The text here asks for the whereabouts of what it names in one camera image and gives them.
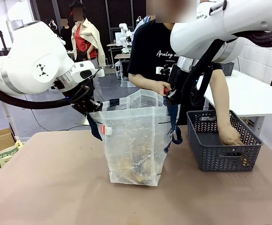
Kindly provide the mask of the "person's left hand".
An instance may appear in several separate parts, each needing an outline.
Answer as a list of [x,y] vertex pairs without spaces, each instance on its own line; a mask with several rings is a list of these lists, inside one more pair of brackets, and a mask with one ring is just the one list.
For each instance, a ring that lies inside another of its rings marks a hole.
[[230,124],[219,126],[218,131],[219,131],[220,140],[223,144],[233,145],[233,146],[243,145],[240,134]]

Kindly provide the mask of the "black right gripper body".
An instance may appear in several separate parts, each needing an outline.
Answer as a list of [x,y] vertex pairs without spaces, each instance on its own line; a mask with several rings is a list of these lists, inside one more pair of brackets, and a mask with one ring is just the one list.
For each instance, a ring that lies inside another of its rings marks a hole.
[[177,65],[172,66],[168,82],[171,90],[176,90],[176,104],[189,105],[191,102],[191,77],[192,72],[183,71]]

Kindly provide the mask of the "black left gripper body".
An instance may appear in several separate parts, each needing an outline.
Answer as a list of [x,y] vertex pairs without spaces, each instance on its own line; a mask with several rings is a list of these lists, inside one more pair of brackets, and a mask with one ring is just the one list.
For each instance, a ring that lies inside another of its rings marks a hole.
[[91,98],[84,99],[78,103],[72,103],[72,108],[81,113],[87,115],[94,111],[94,104]]

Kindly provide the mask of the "person's right hand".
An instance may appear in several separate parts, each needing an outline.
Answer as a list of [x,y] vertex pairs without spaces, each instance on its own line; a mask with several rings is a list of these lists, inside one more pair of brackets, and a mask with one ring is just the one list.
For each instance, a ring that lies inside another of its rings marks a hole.
[[167,82],[153,81],[152,90],[157,94],[164,96],[164,90],[171,90],[171,86]]

